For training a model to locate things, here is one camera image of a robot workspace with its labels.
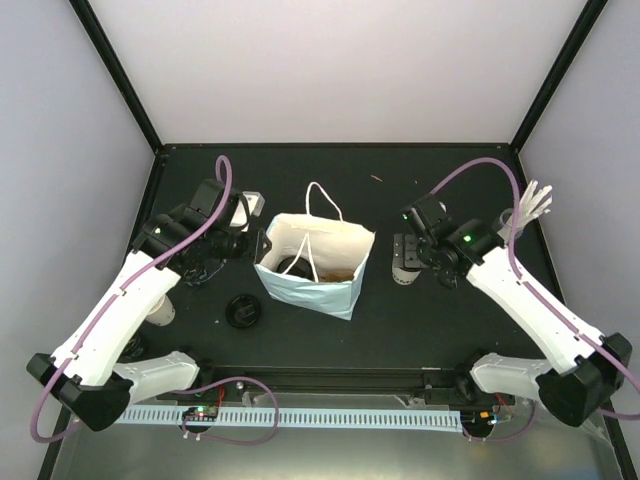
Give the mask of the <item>black paper coffee cup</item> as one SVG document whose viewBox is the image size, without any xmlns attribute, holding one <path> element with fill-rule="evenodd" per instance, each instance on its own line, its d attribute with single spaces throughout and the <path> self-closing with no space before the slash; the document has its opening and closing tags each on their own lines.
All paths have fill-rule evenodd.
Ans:
<svg viewBox="0 0 640 480">
<path fill-rule="evenodd" d="M 393 267 L 391 270 L 393 280 L 401 286 L 408 286 L 419 277 L 420 270 L 406 270 L 400 267 Z"/>
<path fill-rule="evenodd" d="M 278 274 L 290 275 L 313 281 L 315 279 L 311 263 L 303 256 L 283 258 L 276 267 Z"/>
</svg>

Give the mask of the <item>black coffee cup lid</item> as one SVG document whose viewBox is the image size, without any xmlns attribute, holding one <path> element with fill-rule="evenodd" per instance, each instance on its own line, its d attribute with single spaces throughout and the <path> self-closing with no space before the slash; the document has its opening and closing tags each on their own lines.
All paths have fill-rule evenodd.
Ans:
<svg viewBox="0 0 640 480">
<path fill-rule="evenodd" d="M 234 297 L 226 306 L 225 318 L 236 329 L 246 329 L 253 326 L 261 316 L 259 300 L 249 294 Z"/>
</svg>

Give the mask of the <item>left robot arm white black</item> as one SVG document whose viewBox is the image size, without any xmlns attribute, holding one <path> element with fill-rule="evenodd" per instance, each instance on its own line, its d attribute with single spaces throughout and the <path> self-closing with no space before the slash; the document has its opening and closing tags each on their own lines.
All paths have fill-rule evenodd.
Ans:
<svg viewBox="0 0 640 480">
<path fill-rule="evenodd" d="M 261 230 L 251 228 L 264 197 L 215 179 L 201 183 L 192 201 L 151 218 L 109 290 L 74 334 L 53 353 L 37 353 L 28 372 L 94 432 L 114 424 L 131 405 L 173 391 L 193 399 L 214 388 L 213 372 L 183 351 L 122 363 L 120 357 L 143 322 L 171 322 L 168 292 L 191 281 L 211 260 L 255 257 Z"/>
</svg>

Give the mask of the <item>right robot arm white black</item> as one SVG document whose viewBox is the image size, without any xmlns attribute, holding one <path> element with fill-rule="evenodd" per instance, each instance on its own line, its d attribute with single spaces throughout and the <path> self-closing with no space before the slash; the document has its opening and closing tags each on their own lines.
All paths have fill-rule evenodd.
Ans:
<svg viewBox="0 0 640 480">
<path fill-rule="evenodd" d="M 487 394 L 537 401 L 557 420 L 581 426 L 624 382 L 632 345 L 620 333 L 604 335 L 574 315 L 509 256 L 498 233 L 479 219 L 457 224 L 427 194 L 402 211 L 410 228 L 394 237 L 394 267 L 430 270 L 449 288 L 466 280 L 499 305 L 543 356 L 523 359 L 479 351 L 459 364 L 457 396 L 479 402 Z"/>
</svg>

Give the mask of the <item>light blue paper bag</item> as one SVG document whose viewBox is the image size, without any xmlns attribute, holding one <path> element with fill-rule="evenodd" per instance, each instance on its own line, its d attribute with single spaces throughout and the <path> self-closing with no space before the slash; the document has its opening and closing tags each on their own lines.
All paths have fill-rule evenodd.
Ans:
<svg viewBox="0 0 640 480">
<path fill-rule="evenodd" d="M 311 213 L 311 191 L 317 188 L 337 213 L 335 219 Z M 318 182 L 308 184 L 303 214 L 280 213 L 267 230 L 272 250 L 254 269 L 274 300 L 349 321 L 359 298 L 367 261 L 376 234 L 361 224 L 344 219 L 342 210 Z M 306 258 L 313 268 L 313 281 L 278 274 L 276 267 L 289 256 Z M 352 281 L 323 283 L 321 270 L 350 269 Z"/>
</svg>

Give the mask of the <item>brown cardboard cup carrier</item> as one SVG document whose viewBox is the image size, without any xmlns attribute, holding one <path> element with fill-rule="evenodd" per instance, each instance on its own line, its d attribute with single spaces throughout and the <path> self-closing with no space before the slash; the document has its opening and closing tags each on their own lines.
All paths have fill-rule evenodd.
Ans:
<svg viewBox="0 0 640 480">
<path fill-rule="evenodd" d="M 318 279 L 323 283 L 349 282 L 354 279 L 355 271 L 350 269 L 321 270 Z"/>
</svg>

